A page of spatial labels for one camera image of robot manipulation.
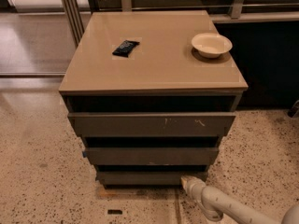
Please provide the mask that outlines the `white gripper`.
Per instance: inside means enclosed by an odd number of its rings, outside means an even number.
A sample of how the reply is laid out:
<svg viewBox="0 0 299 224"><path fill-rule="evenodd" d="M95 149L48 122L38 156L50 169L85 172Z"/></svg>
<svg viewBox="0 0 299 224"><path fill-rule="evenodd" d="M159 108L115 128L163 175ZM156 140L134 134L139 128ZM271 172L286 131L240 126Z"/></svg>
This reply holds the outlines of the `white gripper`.
<svg viewBox="0 0 299 224"><path fill-rule="evenodd" d="M184 189L187 195L197 203L201 202L203 189L206 187L206 183L194 176L183 175L181 177L181 184L184 185Z"/></svg>

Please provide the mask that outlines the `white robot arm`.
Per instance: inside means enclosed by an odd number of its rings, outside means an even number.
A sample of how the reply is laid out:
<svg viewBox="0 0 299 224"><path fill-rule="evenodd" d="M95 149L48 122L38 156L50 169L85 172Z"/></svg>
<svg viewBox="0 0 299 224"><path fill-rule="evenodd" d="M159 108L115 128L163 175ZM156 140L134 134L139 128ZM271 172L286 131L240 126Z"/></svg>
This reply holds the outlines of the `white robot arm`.
<svg viewBox="0 0 299 224"><path fill-rule="evenodd" d="M206 219L218 222L226 215L238 224L299 224L299 206L291 207L281 221L276 221L244 205L220 189L207 186L195 176L184 175L181 184L186 194L195 201Z"/></svg>

